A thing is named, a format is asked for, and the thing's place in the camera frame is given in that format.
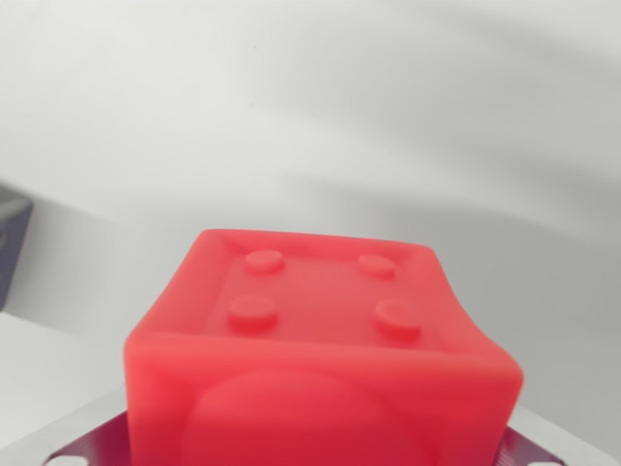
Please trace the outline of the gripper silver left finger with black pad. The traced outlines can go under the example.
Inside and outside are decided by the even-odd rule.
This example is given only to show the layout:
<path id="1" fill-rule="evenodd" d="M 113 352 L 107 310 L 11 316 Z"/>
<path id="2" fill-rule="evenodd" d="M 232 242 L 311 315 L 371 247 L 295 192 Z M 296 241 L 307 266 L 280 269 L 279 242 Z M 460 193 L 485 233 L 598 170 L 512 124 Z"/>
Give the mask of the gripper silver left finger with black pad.
<path id="1" fill-rule="evenodd" d="M 44 465 L 131 465 L 125 387 L 88 405 L 79 435 L 50 453 Z"/>

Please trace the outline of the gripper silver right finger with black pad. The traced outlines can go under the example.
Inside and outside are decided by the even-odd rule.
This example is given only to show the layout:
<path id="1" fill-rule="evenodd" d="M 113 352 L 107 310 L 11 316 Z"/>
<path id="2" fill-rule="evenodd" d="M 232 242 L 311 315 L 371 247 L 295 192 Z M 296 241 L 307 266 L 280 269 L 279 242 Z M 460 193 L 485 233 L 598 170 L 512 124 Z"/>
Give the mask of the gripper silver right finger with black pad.
<path id="1" fill-rule="evenodd" d="M 615 465 L 607 453 L 535 412 L 518 405 L 493 465 Z"/>

